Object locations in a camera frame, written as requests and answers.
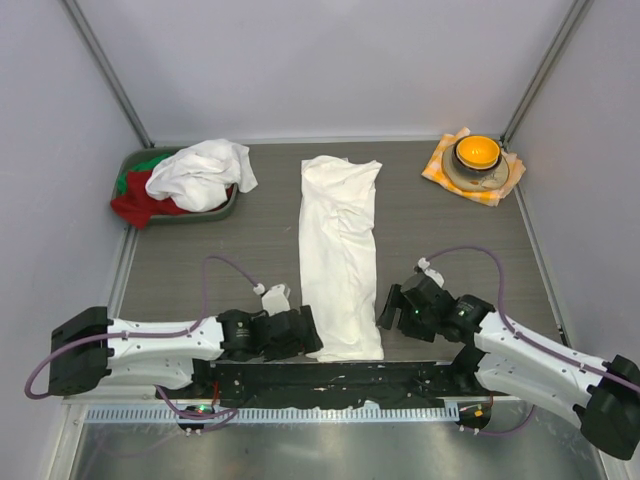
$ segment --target gray floor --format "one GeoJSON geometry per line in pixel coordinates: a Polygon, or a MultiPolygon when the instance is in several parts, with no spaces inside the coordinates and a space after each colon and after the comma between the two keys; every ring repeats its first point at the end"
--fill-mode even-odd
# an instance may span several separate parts
{"type": "MultiPolygon", "coordinates": [[[[327,154],[354,163],[383,164],[376,182],[378,298],[382,310],[392,283],[402,283],[418,258],[461,244],[493,249],[507,278],[507,313],[522,324],[558,339],[533,251],[512,194],[486,207],[444,191],[420,176],[435,142],[257,145],[251,163],[260,182],[241,195],[233,215],[218,223],[152,226],[140,233],[121,317],[140,321],[195,319],[200,311],[200,263],[224,253],[242,263],[265,285],[287,283],[291,304],[300,304],[298,214],[300,161],[327,154]]],[[[454,253],[434,266],[453,295],[471,293],[496,301],[498,277],[479,253],[454,253]]],[[[260,308],[251,288],[231,268],[209,269],[211,314],[260,308]]],[[[411,340],[383,332],[387,360],[451,360],[459,345],[411,340]]]]}

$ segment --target white cloth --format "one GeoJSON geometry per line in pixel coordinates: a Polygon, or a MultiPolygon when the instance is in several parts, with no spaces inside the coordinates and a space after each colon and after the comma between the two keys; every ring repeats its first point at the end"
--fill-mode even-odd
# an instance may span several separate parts
{"type": "Polygon", "coordinates": [[[324,344],[309,356],[321,362],[384,358],[372,233],[381,167],[326,155],[302,162],[300,283],[324,344]]]}
{"type": "Polygon", "coordinates": [[[242,193],[258,185],[249,147],[224,139],[207,140],[156,165],[146,190],[156,200],[171,197],[184,210],[206,212],[227,201],[226,189],[233,183],[242,193]]]}

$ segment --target metal plate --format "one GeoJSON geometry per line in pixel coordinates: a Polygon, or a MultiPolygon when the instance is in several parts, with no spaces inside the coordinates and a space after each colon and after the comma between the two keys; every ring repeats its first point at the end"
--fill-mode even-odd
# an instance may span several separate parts
{"type": "MultiPolygon", "coordinates": [[[[489,427],[513,427],[529,408],[524,402],[497,400],[489,427]]],[[[544,411],[519,434],[501,438],[476,437],[443,422],[233,425],[189,438],[181,432],[170,424],[85,425],[70,478],[606,478],[594,449],[580,433],[544,411]],[[158,442],[163,443],[149,449],[158,442]]]]}

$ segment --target red cloth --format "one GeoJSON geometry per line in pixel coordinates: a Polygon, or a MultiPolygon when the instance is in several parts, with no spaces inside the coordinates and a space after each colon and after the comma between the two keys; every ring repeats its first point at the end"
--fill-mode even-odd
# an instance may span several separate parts
{"type": "MultiPolygon", "coordinates": [[[[193,213],[176,206],[171,198],[159,201],[147,195],[145,186],[152,172],[153,170],[127,173],[127,192],[111,200],[113,211],[137,228],[146,227],[152,215],[193,213]]],[[[227,198],[231,196],[232,190],[233,187],[227,188],[227,198]]],[[[215,212],[225,205],[226,202],[210,211],[215,212]]]]}

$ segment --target orange checkered cloth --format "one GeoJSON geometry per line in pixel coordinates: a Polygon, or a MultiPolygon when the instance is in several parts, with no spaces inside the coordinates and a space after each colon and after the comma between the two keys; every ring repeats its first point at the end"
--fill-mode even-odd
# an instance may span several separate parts
{"type": "Polygon", "coordinates": [[[455,193],[456,195],[468,198],[474,202],[482,203],[483,205],[495,207],[498,205],[500,200],[511,193],[513,187],[515,187],[520,181],[520,178],[522,178],[522,174],[525,172],[526,168],[524,168],[522,160],[520,160],[515,153],[506,153],[503,150],[502,155],[509,165],[509,178],[507,179],[507,183],[497,190],[490,190],[487,192],[467,192],[465,190],[460,190],[453,184],[453,182],[451,182],[451,180],[449,180],[449,177],[447,177],[447,174],[443,171],[442,154],[449,145],[453,145],[459,139],[466,137],[470,133],[471,132],[466,127],[455,135],[445,133],[440,139],[440,143],[438,143],[435,152],[431,155],[431,160],[429,160],[429,163],[427,163],[427,166],[422,171],[422,176],[432,182],[440,184],[443,188],[455,193]]]}

